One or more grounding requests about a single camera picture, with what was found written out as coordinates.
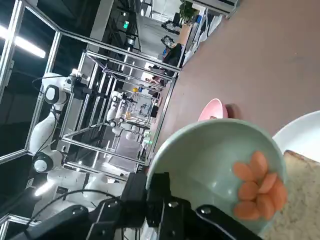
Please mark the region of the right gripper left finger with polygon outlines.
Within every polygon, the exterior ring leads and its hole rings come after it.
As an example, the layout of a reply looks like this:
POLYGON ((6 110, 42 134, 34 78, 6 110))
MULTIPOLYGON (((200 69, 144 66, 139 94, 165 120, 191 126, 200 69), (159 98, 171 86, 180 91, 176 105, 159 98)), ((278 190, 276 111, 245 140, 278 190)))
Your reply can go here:
POLYGON ((13 237, 15 240, 122 240, 125 229, 139 229, 146 217, 144 173, 130 173, 121 196, 108 194, 93 211, 72 205, 13 237))

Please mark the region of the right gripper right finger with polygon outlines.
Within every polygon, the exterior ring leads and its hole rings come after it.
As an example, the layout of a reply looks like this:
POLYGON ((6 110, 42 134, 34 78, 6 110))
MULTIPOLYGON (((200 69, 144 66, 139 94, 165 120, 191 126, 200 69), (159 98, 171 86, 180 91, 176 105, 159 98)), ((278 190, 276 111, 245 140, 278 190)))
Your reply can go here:
POLYGON ((158 240, 260 240, 244 225, 209 204, 193 210, 171 194, 168 172, 156 173, 147 187, 146 220, 158 240))

